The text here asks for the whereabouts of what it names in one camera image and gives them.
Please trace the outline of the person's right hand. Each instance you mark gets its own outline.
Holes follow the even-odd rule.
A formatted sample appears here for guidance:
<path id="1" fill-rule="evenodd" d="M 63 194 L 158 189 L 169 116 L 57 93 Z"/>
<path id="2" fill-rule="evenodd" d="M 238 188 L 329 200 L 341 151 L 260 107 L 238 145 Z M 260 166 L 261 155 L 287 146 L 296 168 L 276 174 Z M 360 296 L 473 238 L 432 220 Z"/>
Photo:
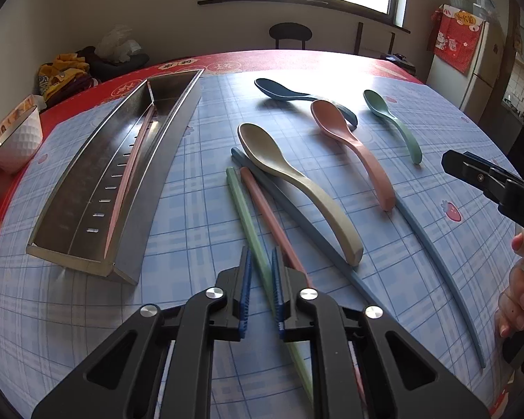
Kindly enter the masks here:
<path id="1" fill-rule="evenodd" d="M 496 330 L 502 339 L 524 330 L 524 230 L 513 237 L 511 248 L 520 260 L 509 272 L 508 286 L 499 296 L 495 313 Z"/>

